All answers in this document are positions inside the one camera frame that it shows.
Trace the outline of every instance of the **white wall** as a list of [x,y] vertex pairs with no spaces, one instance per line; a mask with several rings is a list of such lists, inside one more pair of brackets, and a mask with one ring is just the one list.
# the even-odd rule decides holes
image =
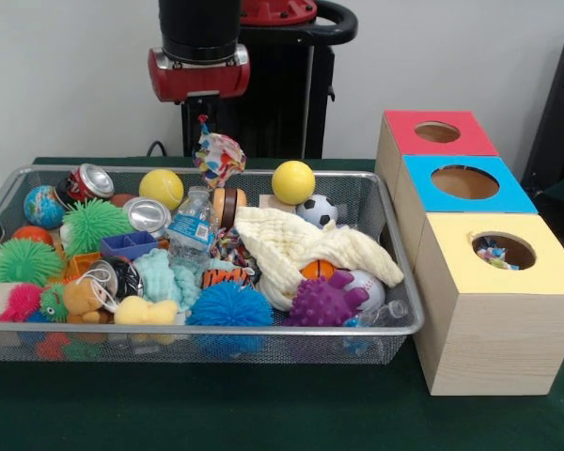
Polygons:
[[[345,0],[324,155],[374,156],[384,108],[473,110],[525,165],[564,39],[564,0]],[[0,180],[39,155],[180,153],[180,113],[152,94],[156,0],[0,0]]]

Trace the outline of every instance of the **red can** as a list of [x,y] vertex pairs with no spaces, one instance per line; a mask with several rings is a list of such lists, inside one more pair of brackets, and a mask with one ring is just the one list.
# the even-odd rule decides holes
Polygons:
[[56,195],[66,207],[89,199],[108,199],[113,196],[115,185],[104,169],[84,163],[56,185]]

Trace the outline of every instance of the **blue box lid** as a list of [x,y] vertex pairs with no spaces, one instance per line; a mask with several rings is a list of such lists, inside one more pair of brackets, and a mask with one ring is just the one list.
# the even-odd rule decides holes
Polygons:
[[425,211],[537,213],[498,157],[403,157]]

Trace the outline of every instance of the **water bottle label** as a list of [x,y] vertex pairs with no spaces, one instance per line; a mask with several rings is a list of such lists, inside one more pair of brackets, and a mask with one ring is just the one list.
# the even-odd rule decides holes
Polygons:
[[209,226],[209,221],[201,221],[194,216],[178,213],[168,229],[192,240],[211,245],[214,236],[209,233]]

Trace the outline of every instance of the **white cloth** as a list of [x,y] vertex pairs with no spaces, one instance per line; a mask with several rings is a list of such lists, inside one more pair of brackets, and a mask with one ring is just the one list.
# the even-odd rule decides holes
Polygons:
[[367,271],[390,287],[403,280],[399,267],[375,240],[346,225],[337,228],[334,221],[320,230],[295,214],[238,207],[234,226],[261,269],[258,289],[278,310],[290,310],[304,279],[301,269],[318,259],[337,268]]

